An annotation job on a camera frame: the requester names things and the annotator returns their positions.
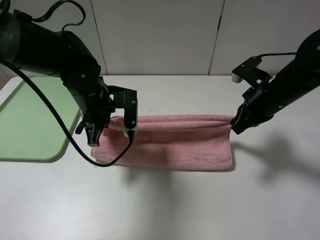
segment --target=green tray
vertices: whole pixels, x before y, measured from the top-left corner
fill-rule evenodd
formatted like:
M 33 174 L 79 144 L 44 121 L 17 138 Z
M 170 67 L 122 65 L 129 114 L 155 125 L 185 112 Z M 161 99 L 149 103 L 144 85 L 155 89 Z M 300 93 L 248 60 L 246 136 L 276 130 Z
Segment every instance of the green tray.
M 73 133 L 79 108 L 60 78 L 45 75 L 29 78 Z M 0 161 L 52 163 L 64 154 L 68 142 L 47 106 L 25 82 L 0 106 Z

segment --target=table surface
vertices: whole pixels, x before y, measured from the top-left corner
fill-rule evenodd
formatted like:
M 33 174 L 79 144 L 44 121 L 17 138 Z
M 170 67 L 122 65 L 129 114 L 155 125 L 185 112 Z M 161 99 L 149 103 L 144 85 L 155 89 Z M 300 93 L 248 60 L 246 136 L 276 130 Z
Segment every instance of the table surface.
M 235 115 L 248 89 L 230 76 L 104 80 L 137 90 L 140 116 Z M 0 162 L 0 239 L 319 239 L 319 102 L 315 89 L 271 121 L 231 132 L 231 171 L 98 168 L 72 145 L 54 163 Z M 90 155 L 85 133 L 73 136 Z

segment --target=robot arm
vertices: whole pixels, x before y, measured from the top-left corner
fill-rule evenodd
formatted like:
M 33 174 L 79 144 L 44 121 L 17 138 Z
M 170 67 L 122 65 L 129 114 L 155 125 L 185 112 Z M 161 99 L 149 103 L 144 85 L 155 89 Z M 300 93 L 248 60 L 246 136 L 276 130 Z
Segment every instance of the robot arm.
M 258 65 L 262 57 L 276 55 L 295 55 L 295 59 L 271 77 Z M 232 71 L 233 82 L 242 79 L 251 87 L 242 95 L 244 103 L 231 121 L 236 134 L 272 119 L 274 114 L 320 85 L 320 30 L 307 37 L 296 53 L 267 53 L 249 58 Z
M 61 4 L 70 2 L 83 14 L 79 23 L 69 23 L 60 32 L 53 32 L 34 22 L 44 22 Z M 137 91 L 107 86 L 99 77 L 101 67 L 68 25 L 80 25 L 86 13 L 73 0 L 60 0 L 39 18 L 14 10 L 8 12 L 10 0 L 0 3 L 0 56 L 16 68 L 34 73 L 60 77 L 82 112 L 83 120 L 76 128 L 85 129 L 87 143 L 99 146 L 99 137 L 108 127 L 111 113 L 124 109 L 124 131 L 137 132 Z

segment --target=white wall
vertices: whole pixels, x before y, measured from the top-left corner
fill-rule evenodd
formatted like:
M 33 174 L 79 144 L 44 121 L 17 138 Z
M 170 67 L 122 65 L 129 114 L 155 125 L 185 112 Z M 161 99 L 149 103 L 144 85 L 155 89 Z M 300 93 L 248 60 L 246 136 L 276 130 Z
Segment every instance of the white wall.
M 319 7 L 319 0 L 226 0 L 210 74 L 230 75 L 259 54 L 296 52 L 320 29 Z M 265 57 L 259 67 L 276 73 L 292 59 Z
M 92 0 L 110 75 L 207 75 L 223 0 Z
M 77 1 L 87 17 L 68 29 L 96 57 L 102 75 L 230 75 L 251 56 L 296 51 L 320 28 L 318 0 Z M 55 2 L 12 0 L 11 9 L 39 17 Z M 81 17 L 66 3 L 41 25 L 60 31 Z M 260 67 L 272 74 L 292 58 L 265 57 Z

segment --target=pink towel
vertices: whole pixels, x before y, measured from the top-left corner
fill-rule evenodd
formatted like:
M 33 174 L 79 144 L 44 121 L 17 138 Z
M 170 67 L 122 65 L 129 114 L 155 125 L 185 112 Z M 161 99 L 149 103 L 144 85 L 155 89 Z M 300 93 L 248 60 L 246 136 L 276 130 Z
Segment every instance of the pink towel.
M 176 170 L 223 170 L 232 166 L 230 121 L 227 115 L 159 115 L 138 117 L 138 132 L 122 166 Z M 91 150 L 98 161 L 111 162 L 128 145 L 124 118 L 111 118 Z

